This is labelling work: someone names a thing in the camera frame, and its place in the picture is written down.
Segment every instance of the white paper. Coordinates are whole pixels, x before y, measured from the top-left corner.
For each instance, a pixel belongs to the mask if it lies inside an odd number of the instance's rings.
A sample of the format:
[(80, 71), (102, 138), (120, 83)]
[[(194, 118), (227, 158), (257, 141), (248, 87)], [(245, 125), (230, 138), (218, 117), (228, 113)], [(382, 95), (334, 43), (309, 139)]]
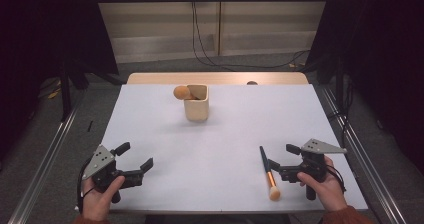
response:
[[(137, 170), (148, 158), (154, 166), (143, 185), (121, 190), (112, 209), (146, 213), (270, 213), (323, 210), (306, 199), (299, 183), (281, 181), (282, 196), (268, 198), (259, 151), (283, 166), (301, 156), (285, 144), (302, 146), (314, 138), (338, 146), (312, 85), (210, 85), (209, 118), (190, 122), (175, 85), (125, 85), (102, 144), (124, 142), (131, 149), (117, 157), (117, 168)], [(342, 174), (349, 205), (367, 209), (342, 154), (329, 154)]]

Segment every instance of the sleeve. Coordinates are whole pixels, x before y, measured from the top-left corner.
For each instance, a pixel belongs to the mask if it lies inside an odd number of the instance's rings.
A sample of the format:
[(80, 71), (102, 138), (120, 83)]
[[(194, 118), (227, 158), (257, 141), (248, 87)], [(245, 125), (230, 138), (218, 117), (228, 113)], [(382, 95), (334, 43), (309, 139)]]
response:
[(88, 219), (84, 219), (82, 215), (78, 215), (77, 218), (75, 218), (74, 222), (72, 224), (111, 224), (109, 221), (92, 221)]
[(327, 212), (323, 216), (323, 224), (372, 224), (364, 215), (360, 214), (355, 208), (348, 206), (347, 208), (335, 211)]

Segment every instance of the wooden container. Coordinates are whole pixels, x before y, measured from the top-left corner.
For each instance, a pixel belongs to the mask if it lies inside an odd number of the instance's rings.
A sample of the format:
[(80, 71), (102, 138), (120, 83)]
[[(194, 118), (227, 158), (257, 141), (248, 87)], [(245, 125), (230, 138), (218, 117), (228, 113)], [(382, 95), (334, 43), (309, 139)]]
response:
[(184, 100), (185, 114), (190, 121), (205, 121), (209, 116), (209, 88), (206, 85), (187, 85), (199, 100)]

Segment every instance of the cable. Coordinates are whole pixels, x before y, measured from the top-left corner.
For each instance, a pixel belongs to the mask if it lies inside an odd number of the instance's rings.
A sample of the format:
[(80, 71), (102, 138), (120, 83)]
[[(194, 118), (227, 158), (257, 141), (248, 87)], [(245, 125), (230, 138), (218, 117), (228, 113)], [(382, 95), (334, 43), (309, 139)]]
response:
[(84, 175), (84, 171), (85, 168), (87, 168), (88, 164), (90, 164), (91, 158), (88, 158), (84, 164), (81, 167), (80, 173), (78, 175), (78, 182), (77, 182), (77, 205), (78, 205), (78, 211), (80, 212), (80, 214), (82, 214), (82, 211), (84, 209), (84, 197), (85, 195), (87, 195), (90, 191), (93, 190), (93, 188), (91, 190), (89, 190), (88, 192), (86, 192), (84, 195), (82, 195), (81, 192), (81, 184), (82, 184), (82, 176)]
[[(226, 69), (226, 70), (228, 70), (228, 71), (234, 71), (234, 70), (232, 70), (232, 69), (230, 69), (230, 68), (227, 68), (227, 67), (224, 67), (224, 66), (220, 66), (220, 65), (217, 65), (217, 64), (215, 64), (207, 55), (206, 55), (206, 52), (205, 52), (205, 49), (203, 48), (203, 43), (202, 43), (202, 39), (201, 39), (201, 37), (200, 37), (200, 31), (199, 31), (199, 24), (198, 24), (198, 22), (197, 22), (197, 11), (196, 11), (196, 3), (195, 2), (192, 2), (191, 3), (191, 8), (192, 8), (192, 11), (193, 11), (193, 38), (192, 38), (192, 40), (193, 40), (193, 52), (194, 52), (194, 55), (196, 56), (196, 59), (200, 62), (200, 63), (202, 63), (202, 64), (204, 64), (204, 65), (207, 65), (207, 66), (216, 66), (216, 67), (220, 67), (220, 68), (223, 68), (223, 69)], [(198, 36), (198, 39), (199, 39), (199, 42), (200, 42), (200, 46), (202, 47), (202, 51), (203, 51), (203, 54), (205, 55), (205, 57), (206, 57), (206, 59), (208, 59), (208, 61), (211, 63), (211, 64), (209, 64), (209, 63), (206, 63), (206, 62), (203, 62), (202, 60), (200, 60), (200, 58), (197, 56), (197, 53), (196, 53), (196, 48), (195, 48), (195, 45), (194, 45), (194, 33), (195, 33), (195, 28), (194, 28), (194, 26), (196, 25), (196, 28), (197, 28), (197, 36)]]
[[(354, 86), (353, 83), (351, 81), (351, 79), (349, 78), (349, 83), (348, 86), (346, 88), (346, 98), (343, 102), (343, 106), (344, 106), (344, 110), (345, 110), (345, 114), (339, 112), (339, 111), (335, 111), (332, 114), (327, 115), (328, 118), (332, 118), (333, 116), (341, 116), (344, 119), (343, 125), (342, 125), (342, 131), (341, 131), (341, 147), (345, 148), (345, 133), (347, 131), (347, 126), (349, 123), (349, 109), (353, 104), (353, 97), (354, 97)], [(346, 161), (349, 165), (349, 167), (352, 167), (352, 165), (350, 164), (350, 160), (347, 154), (345, 154), (345, 158)], [(364, 188), (362, 187), (362, 185), (360, 184), (360, 182), (358, 181), (357, 176), (355, 176), (355, 180), (356, 183), (358, 184), (359, 189), (361, 190), (362, 193), (364, 193)], [(375, 211), (375, 209), (372, 207), (370, 201), (368, 200), (368, 198), (366, 197), (366, 195), (363, 195), (365, 202), (367, 203), (369, 209), (371, 210), (371, 212), (373, 213), (373, 215), (375, 216), (375, 218), (377, 219), (378, 223), (383, 223), (380, 219), (380, 217), (377, 215), (377, 212)]]
[[(318, 167), (320, 167), (322, 169), (326, 169), (327, 172), (330, 173), (330, 175), (332, 175), (332, 176), (334, 176), (336, 178), (336, 180), (339, 183), (340, 188), (342, 189), (342, 191), (343, 192), (346, 191), (346, 188), (345, 188), (345, 185), (344, 185), (344, 181), (343, 181), (343, 177), (342, 177), (342, 175), (340, 174), (340, 172), (336, 168), (334, 168), (332, 166), (329, 166), (329, 165), (322, 165), (322, 164), (320, 164), (320, 163), (318, 163), (318, 162), (316, 162), (316, 161), (314, 161), (312, 159), (309, 159), (309, 158), (304, 158), (303, 160), (306, 161), (306, 162), (310, 162), (310, 163), (312, 163), (312, 164), (314, 164), (314, 165), (316, 165), (316, 166), (318, 166)], [(331, 167), (337, 174), (334, 173), (333, 171), (331, 171), (330, 169), (328, 169), (328, 167)]]
[[(216, 63), (214, 63), (208, 56), (207, 56), (207, 54), (206, 54), (206, 52), (205, 52), (205, 50), (204, 50), (204, 47), (203, 47), (203, 43), (202, 43), (202, 40), (201, 40), (201, 37), (200, 37), (200, 31), (199, 31), (199, 25), (198, 25), (198, 21), (197, 21), (197, 10), (196, 10), (196, 3), (195, 2), (192, 2), (192, 11), (193, 11), (193, 38), (192, 38), (192, 45), (193, 45), (193, 51), (194, 51), (194, 55), (196, 56), (196, 59), (200, 62), (200, 63), (202, 63), (202, 64), (204, 64), (204, 65), (207, 65), (207, 66), (215, 66), (215, 67), (220, 67), (220, 68), (223, 68), (223, 69), (226, 69), (226, 70), (229, 70), (229, 71), (235, 71), (235, 70), (232, 70), (232, 69), (230, 69), (230, 68), (228, 68), (228, 67), (248, 67), (248, 68), (264, 68), (264, 69), (272, 69), (272, 68), (278, 68), (278, 67), (284, 67), (284, 66), (287, 66), (287, 65), (289, 65), (289, 64), (291, 64), (291, 63), (293, 63), (296, 59), (298, 59), (298, 58), (300, 58), (301, 56), (303, 56), (305, 53), (308, 53), (310, 50), (302, 50), (302, 51), (298, 51), (298, 52), (295, 52), (294, 54), (293, 54), (293, 57), (292, 57), (292, 59), (290, 60), (290, 61), (288, 61), (288, 62), (286, 62), (286, 63), (283, 63), (283, 64), (280, 64), (280, 65), (274, 65), (274, 66), (256, 66), (256, 65), (237, 65), (237, 64), (220, 64), (220, 65), (218, 65), (218, 64), (216, 64)], [(203, 51), (203, 54), (205, 55), (205, 57), (206, 57), (206, 59), (210, 62), (210, 63), (206, 63), (206, 62), (203, 62), (202, 60), (200, 60), (200, 58), (197, 56), (197, 53), (196, 53), (196, 49), (195, 49), (195, 45), (194, 45), (194, 36), (195, 36), (195, 26), (196, 26), (196, 29), (197, 29), (197, 36), (198, 36), (198, 39), (199, 39), (199, 42), (200, 42), (200, 46), (201, 46), (201, 48), (202, 48), (202, 51)]]

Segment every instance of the metal rail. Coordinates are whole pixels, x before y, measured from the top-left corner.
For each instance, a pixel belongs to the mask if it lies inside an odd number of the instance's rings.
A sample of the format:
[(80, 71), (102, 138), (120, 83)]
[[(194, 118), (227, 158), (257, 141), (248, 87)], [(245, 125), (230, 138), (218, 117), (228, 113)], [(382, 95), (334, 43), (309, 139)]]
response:
[(23, 197), (15, 208), (8, 224), (24, 224), (28, 220), (32, 208), (37, 201), (37, 198), (44, 186), (44, 183), (48, 177), (54, 160), (59, 153), (60, 147), (62, 146), (69, 129), (72, 126), (77, 110), (79, 109), (82, 99), (85, 95), (85, 91), (81, 91), (75, 100), (74, 108), (72, 109), (69, 116), (64, 122), (59, 125), (59, 128), (54, 136), (50, 146), (41, 161), (35, 175), (33, 176), (31, 183), (26, 189)]
[[(338, 108), (335, 103), (333, 92), (329, 88), (324, 88), (323, 93), (332, 111), (336, 113)], [(337, 121), (341, 129), (343, 129), (343, 126), (346, 124), (346, 138), (349, 141), (355, 156), (358, 158), (358, 161), (364, 170), (365, 175), (367, 176), (368, 181), (370, 182), (382, 207), (384, 208), (384, 211), (389, 217), (390, 222), (393, 224), (406, 224), (406, 220), (403, 217), (399, 207), (397, 206), (396, 201), (394, 200), (390, 191), (387, 189), (377, 170), (374, 168), (374, 165), (368, 157), (352, 126), (349, 123), (345, 123), (346, 120), (340, 116), (337, 117)]]

